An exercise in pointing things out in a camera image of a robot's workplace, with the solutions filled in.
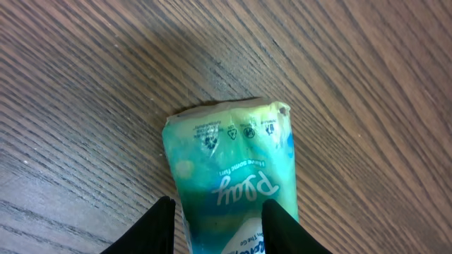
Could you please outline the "teal white carton pack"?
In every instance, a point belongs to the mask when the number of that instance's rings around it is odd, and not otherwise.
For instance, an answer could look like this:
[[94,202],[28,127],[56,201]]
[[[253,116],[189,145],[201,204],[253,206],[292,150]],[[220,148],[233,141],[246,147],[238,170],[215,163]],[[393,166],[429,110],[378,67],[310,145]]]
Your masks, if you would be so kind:
[[290,107],[249,99],[170,116],[162,131],[191,253],[263,253],[263,203],[298,215]]

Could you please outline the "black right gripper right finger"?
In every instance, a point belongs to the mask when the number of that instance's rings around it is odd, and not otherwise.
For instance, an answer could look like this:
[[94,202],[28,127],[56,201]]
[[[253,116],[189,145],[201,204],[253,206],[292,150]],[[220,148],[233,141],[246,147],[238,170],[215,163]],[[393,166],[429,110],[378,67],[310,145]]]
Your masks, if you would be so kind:
[[331,254],[276,200],[263,203],[261,218],[266,254]]

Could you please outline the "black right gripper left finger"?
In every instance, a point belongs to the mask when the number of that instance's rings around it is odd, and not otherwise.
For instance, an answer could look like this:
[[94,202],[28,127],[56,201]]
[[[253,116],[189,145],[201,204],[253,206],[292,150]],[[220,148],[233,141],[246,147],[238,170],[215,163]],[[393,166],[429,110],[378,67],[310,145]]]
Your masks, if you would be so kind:
[[101,254],[173,254],[175,207],[173,199],[161,197]]

